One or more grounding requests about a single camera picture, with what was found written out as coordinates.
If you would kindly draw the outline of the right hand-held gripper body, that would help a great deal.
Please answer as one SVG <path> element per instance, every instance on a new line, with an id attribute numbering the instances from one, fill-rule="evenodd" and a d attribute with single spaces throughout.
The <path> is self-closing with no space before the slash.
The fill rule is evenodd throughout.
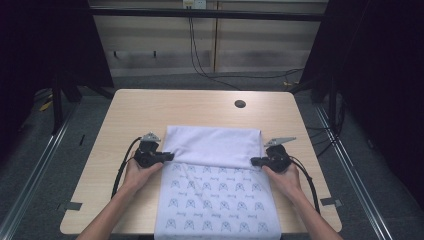
<path id="1" fill-rule="evenodd" d="M 287 170 L 291 164 L 290 157 L 283 144 L 295 140 L 295 137 L 272 138 L 266 144 L 266 154 L 269 158 L 267 166 L 276 173 Z"/>

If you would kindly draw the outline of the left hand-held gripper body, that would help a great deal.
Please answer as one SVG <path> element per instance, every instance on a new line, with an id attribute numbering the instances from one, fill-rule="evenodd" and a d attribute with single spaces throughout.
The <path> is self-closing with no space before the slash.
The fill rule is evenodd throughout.
<path id="1" fill-rule="evenodd" d="M 164 162 L 157 152 L 159 142 L 160 138 L 152 132 L 141 137 L 139 147 L 134 154 L 134 159 L 141 167 L 148 168 L 156 163 Z"/>

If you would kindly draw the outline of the white printed cloth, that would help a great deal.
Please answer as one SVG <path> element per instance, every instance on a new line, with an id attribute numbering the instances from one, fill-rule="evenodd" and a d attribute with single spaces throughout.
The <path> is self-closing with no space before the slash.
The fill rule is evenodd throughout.
<path id="1" fill-rule="evenodd" d="M 258 129 L 170 126 L 155 240 L 279 240 L 281 227 Z"/>

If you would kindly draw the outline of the person's left hand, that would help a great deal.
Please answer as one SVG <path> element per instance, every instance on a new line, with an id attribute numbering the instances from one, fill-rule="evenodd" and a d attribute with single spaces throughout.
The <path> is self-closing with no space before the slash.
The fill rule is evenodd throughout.
<path id="1" fill-rule="evenodd" d="M 163 164 L 159 162 L 148 168 L 143 168 L 138 164 L 134 157 L 131 157 L 127 161 L 124 182 L 119 191 L 123 192 L 127 196 L 133 196 L 147 183 L 148 179 L 162 167 Z"/>

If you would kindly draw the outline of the person's right hand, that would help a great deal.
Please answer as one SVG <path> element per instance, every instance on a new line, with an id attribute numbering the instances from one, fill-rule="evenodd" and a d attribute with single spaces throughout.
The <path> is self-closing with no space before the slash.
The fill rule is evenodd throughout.
<path id="1" fill-rule="evenodd" d="M 293 203 L 303 196 L 299 172 L 294 164 L 291 164 L 283 173 L 276 173 L 268 166 L 263 166 L 262 170 L 276 184 L 277 189 Z"/>

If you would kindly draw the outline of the grey tape strip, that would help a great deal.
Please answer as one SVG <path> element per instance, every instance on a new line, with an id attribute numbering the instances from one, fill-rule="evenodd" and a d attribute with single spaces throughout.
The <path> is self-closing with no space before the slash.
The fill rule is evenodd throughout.
<path id="1" fill-rule="evenodd" d="M 322 206 L 334 205 L 336 208 L 342 206 L 342 202 L 339 199 L 330 198 L 322 198 L 320 199 Z"/>
<path id="2" fill-rule="evenodd" d="M 58 205 L 57 210 L 61 212 L 66 212 L 67 210 L 79 211 L 82 204 L 77 202 L 66 202 Z"/>

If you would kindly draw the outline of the dark curtain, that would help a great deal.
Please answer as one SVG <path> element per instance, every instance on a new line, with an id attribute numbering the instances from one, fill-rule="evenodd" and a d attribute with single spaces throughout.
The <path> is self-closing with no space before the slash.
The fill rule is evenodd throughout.
<path id="1" fill-rule="evenodd" d="M 328 0 L 300 84 L 336 87 L 424 210 L 424 0 Z"/>
<path id="2" fill-rule="evenodd" d="M 0 0 L 0 166 L 37 91 L 114 85 L 89 0 Z"/>

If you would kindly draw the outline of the black stand post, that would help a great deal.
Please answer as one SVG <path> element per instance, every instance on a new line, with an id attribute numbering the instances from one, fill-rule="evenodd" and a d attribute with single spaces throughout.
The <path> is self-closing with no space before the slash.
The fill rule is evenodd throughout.
<path id="1" fill-rule="evenodd" d="M 54 125 L 53 125 L 52 134 L 56 135 L 63 124 L 61 85 L 60 85 L 58 76 L 55 76 L 52 81 L 52 103 L 53 103 L 53 113 L 54 113 Z"/>
<path id="2" fill-rule="evenodd" d="M 329 117 L 330 129 L 333 131 L 333 133 L 336 131 L 336 105 L 337 105 L 336 97 L 337 97 L 337 84 L 334 77 L 332 77 L 330 91 L 329 91 L 328 117 Z"/>

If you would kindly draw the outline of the metal floor rail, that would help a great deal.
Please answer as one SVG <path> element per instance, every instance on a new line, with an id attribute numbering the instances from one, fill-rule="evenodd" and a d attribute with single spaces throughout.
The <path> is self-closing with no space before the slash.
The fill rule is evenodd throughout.
<path id="1" fill-rule="evenodd" d="M 78 109 L 77 104 L 73 104 L 70 110 L 65 115 L 63 123 L 58 128 L 57 132 L 53 134 L 48 141 L 43 153 L 38 158 L 34 170 L 31 172 L 28 180 L 26 181 L 23 189 L 21 190 L 15 203 L 7 213 L 4 221 L 0 225 L 0 240 L 12 240 L 15 232 L 25 215 L 26 210 L 33 196 L 39 187 L 41 180 L 53 159 L 57 148 L 60 146 L 62 139 L 67 132 L 69 122 L 73 118 L 75 111 Z"/>
<path id="2" fill-rule="evenodd" d="M 329 117 L 324 107 L 318 104 L 315 109 L 321 124 L 326 130 L 330 144 L 334 149 L 376 236 L 379 240 L 394 240 L 384 218 L 372 200 L 342 141 L 330 129 Z"/>

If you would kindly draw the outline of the black horizontal frame bar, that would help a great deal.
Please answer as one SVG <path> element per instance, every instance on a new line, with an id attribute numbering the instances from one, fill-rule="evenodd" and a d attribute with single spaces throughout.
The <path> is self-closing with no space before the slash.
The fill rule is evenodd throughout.
<path id="1" fill-rule="evenodd" d="M 327 19 L 324 14 L 198 10 L 198 9 L 145 9 L 145 8 L 109 8 L 91 7 L 92 15 L 131 16 L 131 17 L 179 17 L 179 18 L 212 18 L 212 19 L 247 19 L 247 20 L 281 20 L 321 22 Z"/>

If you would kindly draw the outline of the white wall socket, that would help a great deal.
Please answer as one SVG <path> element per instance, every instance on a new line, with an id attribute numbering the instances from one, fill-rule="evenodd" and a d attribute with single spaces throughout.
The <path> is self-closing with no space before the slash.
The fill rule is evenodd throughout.
<path id="1" fill-rule="evenodd" d="M 182 0 L 184 9 L 198 9 L 206 10 L 207 1 L 206 0 Z"/>

